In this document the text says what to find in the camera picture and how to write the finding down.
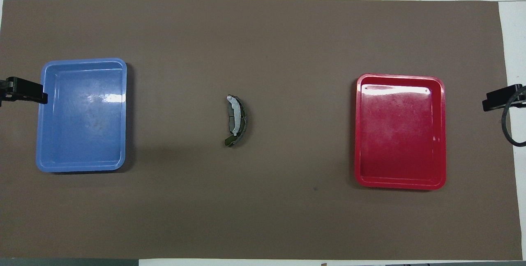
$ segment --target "tray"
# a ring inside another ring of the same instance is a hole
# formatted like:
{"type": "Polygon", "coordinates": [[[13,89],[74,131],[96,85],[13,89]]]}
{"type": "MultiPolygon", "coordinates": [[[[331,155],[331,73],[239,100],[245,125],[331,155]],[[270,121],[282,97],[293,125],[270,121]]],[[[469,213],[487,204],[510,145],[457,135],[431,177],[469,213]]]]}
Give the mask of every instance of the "tray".
{"type": "Polygon", "coordinates": [[[436,77],[364,74],[356,88],[355,177],[367,187],[445,184],[445,92],[436,77]]]}
{"type": "Polygon", "coordinates": [[[125,159],[126,63],[59,60],[42,69],[36,164],[44,172],[116,170],[125,159]]]}

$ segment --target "black cable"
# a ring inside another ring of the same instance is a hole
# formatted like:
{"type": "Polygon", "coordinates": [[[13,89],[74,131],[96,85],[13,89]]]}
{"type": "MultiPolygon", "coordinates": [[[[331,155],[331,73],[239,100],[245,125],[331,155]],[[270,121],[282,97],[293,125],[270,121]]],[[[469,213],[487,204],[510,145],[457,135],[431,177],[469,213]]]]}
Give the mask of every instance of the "black cable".
{"type": "Polygon", "coordinates": [[[517,90],[511,97],[510,99],[508,99],[508,102],[506,103],[506,105],[504,106],[504,111],[502,111],[502,120],[501,120],[501,124],[502,124],[502,132],[504,133],[504,136],[506,137],[506,140],[508,140],[508,142],[510,142],[512,145],[514,146],[518,146],[518,147],[524,147],[526,146],[526,141],[522,142],[522,143],[519,143],[519,142],[515,142],[512,138],[511,138],[511,135],[509,134],[508,132],[508,128],[506,127],[506,117],[508,116],[508,110],[510,109],[511,107],[511,103],[513,103],[515,101],[515,99],[521,95],[522,93],[526,92],[526,86],[522,86],[522,88],[519,88],[519,90],[517,90]]]}

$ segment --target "brown paper sheet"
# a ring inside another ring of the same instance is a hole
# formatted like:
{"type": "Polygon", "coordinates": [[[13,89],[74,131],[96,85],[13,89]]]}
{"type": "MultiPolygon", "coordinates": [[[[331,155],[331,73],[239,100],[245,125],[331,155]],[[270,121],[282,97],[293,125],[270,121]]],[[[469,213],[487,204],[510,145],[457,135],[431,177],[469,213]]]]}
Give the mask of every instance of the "brown paper sheet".
{"type": "Polygon", "coordinates": [[[512,147],[481,108],[506,84],[496,2],[7,0],[0,45],[3,78],[128,63],[115,173],[39,171],[38,106],[0,109],[2,257],[522,258],[512,147]],[[445,83],[442,189],[351,176],[363,73],[445,83]],[[250,114],[236,148],[227,94],[250,114]]]}

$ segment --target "black clamp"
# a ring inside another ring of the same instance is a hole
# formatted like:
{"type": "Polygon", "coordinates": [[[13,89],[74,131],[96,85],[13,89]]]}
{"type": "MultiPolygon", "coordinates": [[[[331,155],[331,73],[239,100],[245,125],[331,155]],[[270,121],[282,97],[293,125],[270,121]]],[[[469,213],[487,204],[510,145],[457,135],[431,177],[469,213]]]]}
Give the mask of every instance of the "black clamp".
{"type": "Polygon", "coordinates": [[[482,101],[482,108],[485,112],[504,108],[501,119],[502,132],[504,133],[504,136],[508,142],[518,147],[526,146],[526,142],[519,143],[511,138],[506,126],[506,118],[511,107],[526,107],[525,92],[526,86],[522,86],[522,84],[514,84],[512,86],[487,93],[486,99],[482,101]]]}
{"type": "Polygon", "coordinates": [[[30,101],[47,104],[47,93],[41,84],[18,77],[0,80],[0,106],[2,101],[30,101]]]}

